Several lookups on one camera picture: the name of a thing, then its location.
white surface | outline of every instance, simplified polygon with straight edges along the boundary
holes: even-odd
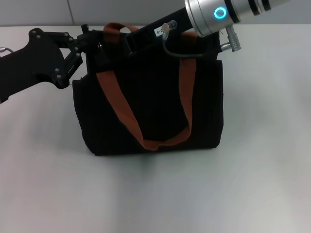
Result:
[[[23,47],[31,28],[0,28],[0,46]],[[236,31],[243,49],[219,56],[215,150],[95,157],[71,88],[42,83],[1,104],[0,232],[309,233],[311,25]]]
[[[146,25],[185,6],[184,0],[69,0],[76,24]],[[291,0],[246,24],[311,23],[310,0]],[[67,0],[1,0],[0,25],[71,25]]]
[[[1,0],[0,25],[71,24],[72,20],[66,1]]]
[[[75,23],[99,25],[114,21],[146,25],[185,7],[184,0],[69,0],[69,2]],[[310,10],[310,0],[291,0],[268,13],[251,17],[242,23],[311,23]]]

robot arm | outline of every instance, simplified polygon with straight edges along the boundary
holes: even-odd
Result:
[[[0,103],[26,88],[40,82],[50,82],[63,89],[83,62],[81,53],[86,54],[87,63],[96,72],[113,69],[132,57],[148,52],[163,44],[168,55],[181,58],[200,57],[204,54],[171,53],[165,46],[170,39],[194,28],[200,37],[226,28],[229,42],[213,52],[241,49],[233,24],[247,17],[259,15],[289,0],[186,0],[186,7],[176,11],[140,30],[121,34],[119,52],[107,56],[106,43],[102,31],[89,31],[82,26],[83,34],[77,39],[68,33],[47,33],[41,29],[29,32],[29,43],[21,50],[0,58]],[[64,59],[60,48],[67,48],[70,54]]]

cable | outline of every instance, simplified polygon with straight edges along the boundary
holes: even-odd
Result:
[[[11,52],[11,53],[14,52],[13,50],[11,50],[11,49],[9,49],[9,48],[5,48],[5,50],[7,50],[7,51],[9,51],[9,52]]]
[[[199,54],[178,54],[178,53],[174,53],[174,52],[171,52],[167,49],[166,47],[166,41],[167,39],[169,38],[169,33],[163,33],[163,36],[162,36],[162,45],[163,45],[163,49],[164,51],[172,56],[172,57],[177,57],[177,58],[184,58],[184,59],[194,59],[194,58],[202,58],[202,57],[205,57],[205,56],[208,56],[208,55],[211,55],[211,54],[214,54],[214,53],[220,53],[222,52],[222,48],[221,47],[217,47],[213,50],[210,50],[208,51],[207,53],[199,53]]]
[[[9,51],[11,53],[13,53],[14,51],[9,49],[9,48],[6,48],[6,47],[0,47],[0,52],[5,52],[5,51]]]

white table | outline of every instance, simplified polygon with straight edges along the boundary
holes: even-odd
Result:
[[[24,47],[32,28],[0,28],[0,46]],[[0,232],[309,233],[311,25],[236,32],[243,49],[219,55],[225,126],[215,150],[95,157],[71,87],[41,83],[1,104]],[[74,78],[85,74],[84,64]]]

fabric bag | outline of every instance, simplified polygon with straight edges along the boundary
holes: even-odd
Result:
[[[114,48],[120,29],[110,23],[104,39]],[[168,47],[198,53],[219,46],[219,34],[184,33]],[[223,73],[217,54],[202,59],[168,56],[162,47],[128,64],[73,81],[83,138],[96,155],[215,148],[223,129]]]

